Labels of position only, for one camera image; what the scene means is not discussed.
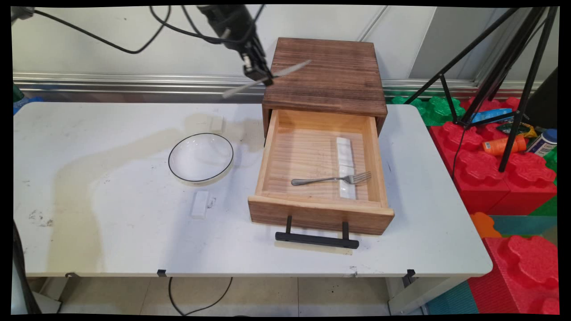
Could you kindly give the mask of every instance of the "black tripod leg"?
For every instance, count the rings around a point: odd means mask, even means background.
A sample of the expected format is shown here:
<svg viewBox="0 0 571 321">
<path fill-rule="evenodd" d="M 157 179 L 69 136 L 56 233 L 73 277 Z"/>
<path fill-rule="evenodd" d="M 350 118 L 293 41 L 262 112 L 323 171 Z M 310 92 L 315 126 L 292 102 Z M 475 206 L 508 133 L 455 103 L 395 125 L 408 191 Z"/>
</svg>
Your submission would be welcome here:
<svg viewBox="0 0 571 321">
<path fill-rule="evenodd" d="M 506 71 L 511 67 L 515 57 L 519 56 L 523 50 L 526 41 L 529 39 L 541 15 L 545 11 L 544 7 L 534 7 L 517 30 L 516 34 L 509 42 L 508 47 L 500 56 L 500 59 L 494 65 L 492 71 L 486 76 L 485 80 L 480 85 L 478 93 L 462 117 L 462 123 L 469 123 L 472 115 L 480 108 L 483 101 L 490 96 L 493 90 L 496 89 L 500 81 L 506 75 Z"/>
<path fill-rule="evenodd" d="M 470 43 L 464 50 L 462 50 L 456 57 L 454 57 L 446 66 L 444 66 L 434 77 L 432 77 L 426 84 L 424 84 L 420 89 L 416 91 L 410 98 L 407 99 L 405 104 L 410 104 L 415 100 L 420 94 L 422 94 L 428 87 L 435 83 L 440 74 L 446 73 L 450 68 L 452 68 L 458 61 L 460 61 L 464 56 L 466 56 L 474 47 L 476 47 L 482 40 L 484 40 L 490 33 L 492 33 L 496 28 L 498 28 L 506 19 L 508 19 L 512 14 L 517 11 L 518 8 L 510 8 L 501 17 L 498 18 L 491 26 L 489 26 L 484 32 L 479 35 L 472 43 Z"/>
<path fill-rule="evenodd" d="M 452 102 L 452 97 L 450 96 L 450 90 L 448 90 L 448 85 L 446 84 L 446 78 L 444 78 L 444 74 L 440 74 L 440 82 L 442 83 L 442 88 L 444 89 L 446 100 L 448 101 L 448 107 L 450 107 L 450 113 L 452 113 L 452 123 L 457 124 L 458 116 L 456 115 L 456 109 L 454 109 L 454 103 Z"/>
<path fill-rule="evenodd" d="M 490 94 L 490 97 L 488 97 L 488 101 L 491 102 L 492 100 L 494 100 L 494 97 L 496 96 L 496 94 L 498 93 L 498 90 L 501 87 L 501 84 L 504 82 L 505 80 L 505 76 L 502 78 L 502 80 L 497 84 L 496 88 L 494 89 L 494 91 Z"/>
<path fill-rule="evenodd" d="M 508 163 L 509 155 L 512 152 L 513 142 L 516 140 L 517 128 L 521 123 L 521 117 L 525 112 L 525 106 L 528 103 L 529 93 L 532 90 L 533 81 L 537 75 L 537 70 L 539 69 L 539 64 L 541 63 L 541 58 L 543 57 L 543 52 L 547 46 L 547 40 L 549 40 L 549 34 L 551 33 L 551 28 L 553 27 L 553 21 L 555 20 L 555 14 L 557 14 L 557 7 L 550 7 L 547 13 L 547 18 L 545 20 L 545 26 L 541 32 L 541 38 L 537 44 L 537 49 L 535 55 L 533 56 L 532 65 L 529 68 L 528 77 L 525 80 L 524 91 L 521 93 L 520 104 L 517 106 L 517 111 L 513 117 L 512 129 L 509 132 L 508 142 L 505 145 L 504 155 L 500 162 L 500 172 L 505 171 L 505 166 Z"/>
</svg>

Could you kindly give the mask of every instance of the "drawer handle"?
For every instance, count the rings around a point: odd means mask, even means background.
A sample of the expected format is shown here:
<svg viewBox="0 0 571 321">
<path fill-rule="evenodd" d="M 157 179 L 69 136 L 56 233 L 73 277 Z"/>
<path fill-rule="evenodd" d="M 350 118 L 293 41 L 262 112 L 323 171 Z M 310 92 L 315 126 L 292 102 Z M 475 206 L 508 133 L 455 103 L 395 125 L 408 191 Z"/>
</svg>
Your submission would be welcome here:
<svg viewBox="0 0 571 321">
<path fill-rule="evenodd" d="M 314 245 L 334 246 L 356 249 L 359 247 L 358 240 L 349 239 L 349 223 L 343 222 L 343 238 L 327 238 L 325 236 L 313 236 L 291 233 L 291 215 L 287 217 L 287 225 L 284 232 L 276 232 L 276 240 L 285 242 L 305 243 Z"/>
</svg>

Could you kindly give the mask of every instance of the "white block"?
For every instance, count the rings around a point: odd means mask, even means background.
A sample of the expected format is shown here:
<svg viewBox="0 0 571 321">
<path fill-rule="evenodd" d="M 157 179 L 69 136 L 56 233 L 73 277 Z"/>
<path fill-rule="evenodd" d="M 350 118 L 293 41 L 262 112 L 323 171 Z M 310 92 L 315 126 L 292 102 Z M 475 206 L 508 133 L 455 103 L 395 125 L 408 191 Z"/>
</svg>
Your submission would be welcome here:
<svg viewBox="0 0 571 321">
<path fill-rule="evenodd" d="M 339 165 L 339 176 L 354 175 L 355 169 L 344 165 Z M 349 184 L 344 180 L 339 181 L 339 196 L 342 198 L 357 199 L 355 194 L 355 185 Z"/>
<path fill-rule="evenodd" d="M 206 204 L 208 204 L 208 191 L 194 192 L 194 200 L 192 201 L 192 209 L 190 210 L 190 217 L 205 219 L 206 218 Z"/>
<path fill-rule="evenodd" d="M 224 127 L 224 117 L 214 116 L 210 121 L 210 132 L 213 134 L 222 134 Z"/>
<path fill-rule="evenodd" d="M 337 137 L 337 159 L 339 165 L 354 167 L 351 141 L 347 138 Z"/>
<path fill-rule="evenodd" d="M 347 138 L 337 137 L 337 162 L 339 164 L 339 176 L 343 177 L 355 174 L 351 141 Z M 355 185 L 340 180 L 339 196 L 342 198 L 357 199 Z"/>
</svg>

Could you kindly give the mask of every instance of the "red foam block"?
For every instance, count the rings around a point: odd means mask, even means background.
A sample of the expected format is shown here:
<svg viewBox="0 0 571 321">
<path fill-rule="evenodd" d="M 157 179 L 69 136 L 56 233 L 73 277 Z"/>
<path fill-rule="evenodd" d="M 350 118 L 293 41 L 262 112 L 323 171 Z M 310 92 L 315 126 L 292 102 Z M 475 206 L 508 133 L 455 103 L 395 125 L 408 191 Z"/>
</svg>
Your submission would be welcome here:
<svg viewBox="0 0 571 321">
<path fill-rule="evenodd" d="M 541 236 L 485 238 L 492 272 L 468 279 L 480 313 L 559 314 L 557 247 Z"/>
<path fill-rule="evenodd" d="M 470 105 L 472 104 L 473 101 L 474 101 L 474 97 L 470 97 L 470 99 L 468 99 L 467 101 L 460 102 L 460 107 L 468 110 L 468 108 L 470 107 Z M 481 111 L 487 111 L 487 110 L 502 108 L 501 106 L 502 106 L 502 103 L 500 101 L 498 101 L 497 99 L 492 99 L 492 101 L 489 101 L 486 99 L 482 102 L 482 105 L 480 106 L 478 113 Z"/>
<path fill-rule="evenodd" d="M 499 123 L 491 123 L 476 126 L 476 132 L 478 135 L 482 136 L 484 142 L 495 141 L 496 139 L 502 139 L 508 137 L 508 134 L 505 134 L 501 130 L 496 129 L 500 124 Z"/>
<path fill-rule="evenodd" d="M 557 173 L 534 153 L 514 153 L 509 157 L 504 182 L 510 193 L 490 208 L 488 215 L 529 215 L 557 195 L 553 183 Z"/>
<path fill-rule="evenodd" d="M 429 129 L 449 173 L 452 173 L 462 131 L 462 127 L 452 122 Z M 509 193 L 505 174 L 498 172 L 497 158 L 482 151 L 482 141 L 475 127 L 467 130 L 456 159 L 454 184 L 469 213 L 487 212 Z"/>
<path fill-rule="evenodd" d="M 511 108 L 512 111 L 516 111 L 519 105 L 520 105 L 519 98 L 510 97 L 501 104 L 500 108 Z"/>
</svg>

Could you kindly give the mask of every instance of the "wooden box top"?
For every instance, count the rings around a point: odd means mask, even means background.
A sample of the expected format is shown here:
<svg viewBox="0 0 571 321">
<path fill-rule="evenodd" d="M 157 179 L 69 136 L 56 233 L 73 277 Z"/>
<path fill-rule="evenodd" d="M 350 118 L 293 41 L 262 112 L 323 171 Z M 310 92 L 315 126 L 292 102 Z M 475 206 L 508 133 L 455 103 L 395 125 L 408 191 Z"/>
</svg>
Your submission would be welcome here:
<svg viewBox="0 0 571 321">
<path fill-rule="evenodd" d="M 266 88 L 262 108 L 385 116 L 387 104 L 370 42 L 279 38 L 272 72 L 311 63 Z"/>
</svg>

